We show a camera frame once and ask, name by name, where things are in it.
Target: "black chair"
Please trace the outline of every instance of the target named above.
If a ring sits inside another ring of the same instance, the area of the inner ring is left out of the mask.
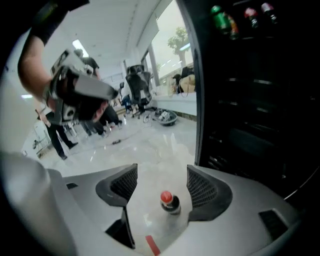
[[[138,105],[138,112],[132,117],[138,116],[138,119],[140,119],[140,115],[146,110],[154,110],[153,108],[145,108],[152,99],[152,95],[149,92],[151,74],[145,71],[145,67],[143,65],[130,66],[127,69],[127,73],[128,75],[125,79],[131,90],[131,102],[132,104]],[[145,98],[141,98],[141,91],[144,92]]]

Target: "floor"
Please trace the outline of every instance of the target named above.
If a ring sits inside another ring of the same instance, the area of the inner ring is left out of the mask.
[[[41,162],[64,177],[137,163],[138,184],[127,205],[129,224],[135,250],[153,256],[146,236],[152,236],[163,252],[188,225],[192,204],[186,186],[187,165],[195,160],[196,122],[179,117],[175,125],[165,127],[156,121],[144,123],[142,118],[121,119],[123,128],[115,127],[106,138],[98,134],[88,137],[81,126],[76,126],[77,137],[69,137],[79,145],[71,150],[62,145],[68,158],[61,160],[52,149]],[[118,139],[121,142],[112,145]],[[180,215],[161,209],[164,190],[179,197]]]

